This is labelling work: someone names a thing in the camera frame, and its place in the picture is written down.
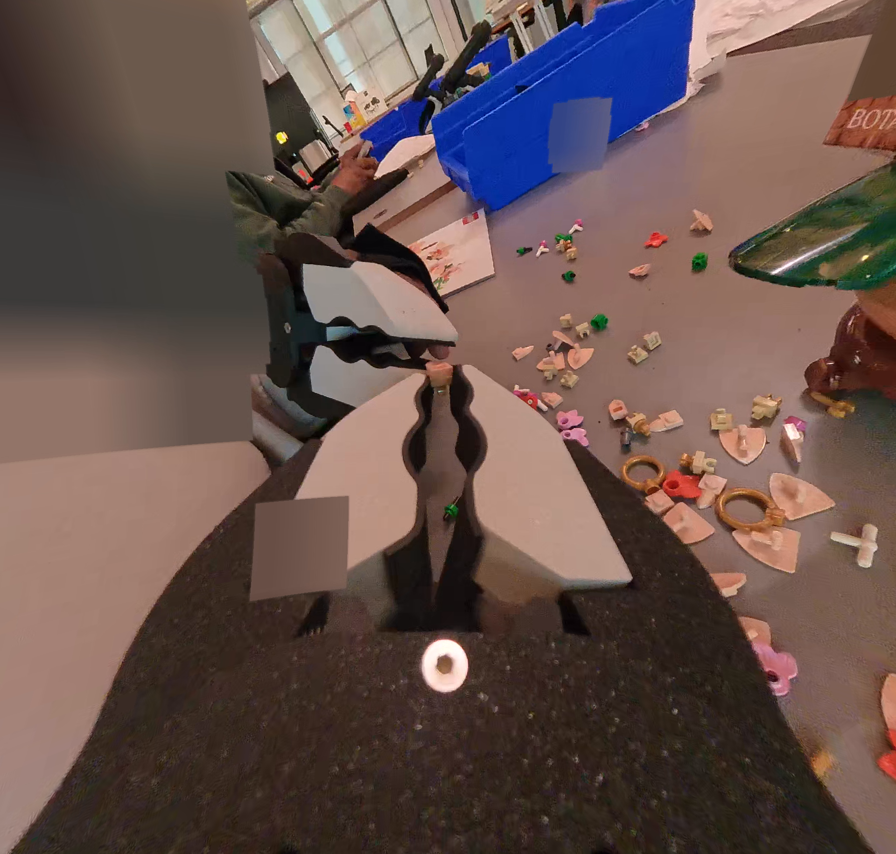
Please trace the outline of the white printed carton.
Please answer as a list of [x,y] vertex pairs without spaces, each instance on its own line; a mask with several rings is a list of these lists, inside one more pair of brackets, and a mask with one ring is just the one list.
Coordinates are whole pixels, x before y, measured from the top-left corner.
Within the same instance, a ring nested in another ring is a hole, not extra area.
[[353,129],[371,125],[386,111],[385,99],[375,88],[348,88],[344,93],[344,112]]

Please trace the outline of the grey desk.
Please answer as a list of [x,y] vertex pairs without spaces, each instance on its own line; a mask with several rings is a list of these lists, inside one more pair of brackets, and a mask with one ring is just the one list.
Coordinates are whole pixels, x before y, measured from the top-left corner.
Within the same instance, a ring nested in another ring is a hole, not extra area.
[[[864,43],[736,57],[605,174],[495,214],[498,278],[452,304],[500,386],[574,260],[726,263],[874,165],[821,142]],[[653,231],[668,242],[647,249]],[[255,513],[297,493],[251,445],[2,467],[2,834],[12,852],[894,852],[885,736],[778,698],[749,562],[684,549],[609,454],[588,479],[633,571],[594,636],[376,631],[335,596],[251,602]]]

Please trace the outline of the crumpled white paper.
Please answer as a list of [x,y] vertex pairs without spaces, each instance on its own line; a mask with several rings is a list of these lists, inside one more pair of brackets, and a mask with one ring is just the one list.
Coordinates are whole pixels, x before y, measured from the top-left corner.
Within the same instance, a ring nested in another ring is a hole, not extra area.
[[695,0],[685,99],[728,54],[791,29],[841,20],[873,0]]

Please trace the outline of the blue plastic bin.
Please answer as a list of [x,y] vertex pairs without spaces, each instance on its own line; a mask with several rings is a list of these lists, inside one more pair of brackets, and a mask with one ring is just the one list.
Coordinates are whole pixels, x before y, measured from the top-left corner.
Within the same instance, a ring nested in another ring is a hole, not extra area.
[[423,134],[420,131],[420,118],[429,106],[428,99],[405,100],[361,130],[360,139],[371,143],[369,155],[382,161],[398,142]]
[[454,96],[460,98],[486,82],[511,64],[511,43],[506,35],[500,34],[490,40],[487,46],[476,55],[467,68],[467,75],[462,85],[455,90]]
[[685,97],[694,7],[621,0],[572,23],[434,117],[442,170],[499,210],[599,168],[608,143]]

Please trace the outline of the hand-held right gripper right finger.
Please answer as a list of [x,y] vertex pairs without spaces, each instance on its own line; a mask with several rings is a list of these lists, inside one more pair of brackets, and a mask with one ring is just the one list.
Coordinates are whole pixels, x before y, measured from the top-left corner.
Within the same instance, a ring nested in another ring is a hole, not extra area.
[[[437,626],[500,632],[562,624],[574,593],[633,581],[582,469],[587,448],[476,367],[437,392]],[[459,515],[443,508],[462,495]]]

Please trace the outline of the black handled tool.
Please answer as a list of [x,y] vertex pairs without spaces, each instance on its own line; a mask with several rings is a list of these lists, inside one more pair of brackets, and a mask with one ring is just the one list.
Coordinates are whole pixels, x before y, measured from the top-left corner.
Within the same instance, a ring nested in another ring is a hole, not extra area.
[[477,54],[490,42],[492,27],[488,20],[477,22],[465,43],[461,53],[454,60],[454,64],[442,77],[442,91],[453,93],[462,85],[462,80],[467,75],[467,68]]
[[432,119],[442,109],[442,90],[438,82],[438,76],[444,66],[444,55],[434,51],[432,45],[427,46],[424,52],[427,69],[421,77],[411,100],[422,105],[419,117],[419,135],[430,134]]

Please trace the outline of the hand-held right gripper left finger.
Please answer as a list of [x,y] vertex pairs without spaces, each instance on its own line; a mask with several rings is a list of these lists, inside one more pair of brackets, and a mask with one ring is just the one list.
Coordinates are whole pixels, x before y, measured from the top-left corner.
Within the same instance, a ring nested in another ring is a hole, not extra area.
[[426,458],[429,383],[414,374],[321,441],[297,491],[304,591],[359,600],[381,629],[421,629],[432,591]]

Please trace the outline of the flower-print instruction booklet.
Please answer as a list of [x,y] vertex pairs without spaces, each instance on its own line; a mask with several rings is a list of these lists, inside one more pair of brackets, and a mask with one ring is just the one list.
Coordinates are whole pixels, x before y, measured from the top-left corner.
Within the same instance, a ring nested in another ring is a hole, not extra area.
[[442,299],[496,276],[487,215],[478,209],[409,245]]

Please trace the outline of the white side table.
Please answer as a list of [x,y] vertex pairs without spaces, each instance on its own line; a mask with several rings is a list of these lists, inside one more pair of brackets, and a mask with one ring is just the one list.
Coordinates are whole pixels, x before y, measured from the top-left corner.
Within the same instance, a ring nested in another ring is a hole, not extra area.
[[367,225],[387,231],[456,188],[442,169],[432,133],[399,140],[379,161],[375,180],[383,181],[397,170],[408,175],[355,214],[355,233]]

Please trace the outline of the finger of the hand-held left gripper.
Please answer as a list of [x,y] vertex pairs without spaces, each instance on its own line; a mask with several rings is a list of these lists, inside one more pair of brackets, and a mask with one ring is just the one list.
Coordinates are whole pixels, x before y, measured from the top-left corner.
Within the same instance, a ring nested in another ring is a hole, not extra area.
[[458,332],[425,291],[397,273],[369,262],[344,266],[304,263],[301,344],[348,338],[387,343],[453,346]]
[[308,344],[308,414],[338,419],[425,370],[403,344],[372,347],[355,340]]

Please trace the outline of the large window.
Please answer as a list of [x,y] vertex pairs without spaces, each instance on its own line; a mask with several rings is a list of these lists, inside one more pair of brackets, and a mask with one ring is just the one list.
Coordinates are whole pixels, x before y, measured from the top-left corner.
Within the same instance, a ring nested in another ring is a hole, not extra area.
[[311,107],[339,120],[345,92],[405,97],[432,47],[465,45],[486,0],[245,0],[263,78],[290,74]]

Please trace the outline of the toy brick potted plant model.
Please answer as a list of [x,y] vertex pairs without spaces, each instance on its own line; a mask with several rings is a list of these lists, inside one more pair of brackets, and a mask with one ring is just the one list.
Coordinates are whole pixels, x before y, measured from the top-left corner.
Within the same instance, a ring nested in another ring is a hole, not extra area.
[[895,398],[895,163],[792,213],[734,247],[729,267],[753,280],[850,292],[827,356],[804,372],[807,394],[838,419],[854,411],[841,396],[875,391]]

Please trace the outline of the scattered pale toy brick pieces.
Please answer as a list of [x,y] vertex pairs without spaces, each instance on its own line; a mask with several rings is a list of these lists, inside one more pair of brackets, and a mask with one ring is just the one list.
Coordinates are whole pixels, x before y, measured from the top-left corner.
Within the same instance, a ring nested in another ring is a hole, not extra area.
[[[727,539],[736,562],[750,563],[723,589],[737,595],[746,584],[748,638],[796,660],[788,695],[796,687],[812,717],[824,706],[847,725],[886,734],[894,728],[894,400],[845,393],[854,411],[838,419],[807,394],[804,378],[828,355],[855,297],[753,280],[711,259],[687,280],[683,263],[653,260],[624,281],[610,266],[577,263],[571,235],[550,279],[566,289],[565,306],[578,297],[609,308],[609,327],[592,329],[583,309],[553,318],[551,346],[537,338],[533,349],[541,359],[533,391],[550,414],[584,416],[595,454],[615,446],[611,468],[651,455],[666,473],[699,475],[697,500],[663,489],[638,497],[687,546]],[[577,273],[573,284],[566,270]],[[806,424],[799,466],[779,445],[788,416]],[[733,531],[714,512],[733,488],[770,496],[785,524]],[[830,540],[831,532],[859,535],[864,524],[879,529],[868,569],[854,548]]]

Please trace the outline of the brown printed box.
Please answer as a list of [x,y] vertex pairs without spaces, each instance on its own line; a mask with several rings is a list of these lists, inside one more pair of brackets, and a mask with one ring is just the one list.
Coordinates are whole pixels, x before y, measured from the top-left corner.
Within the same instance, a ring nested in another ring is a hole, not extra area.
[[828,146],[895,152],[895,96],[845,102],[823,143]]

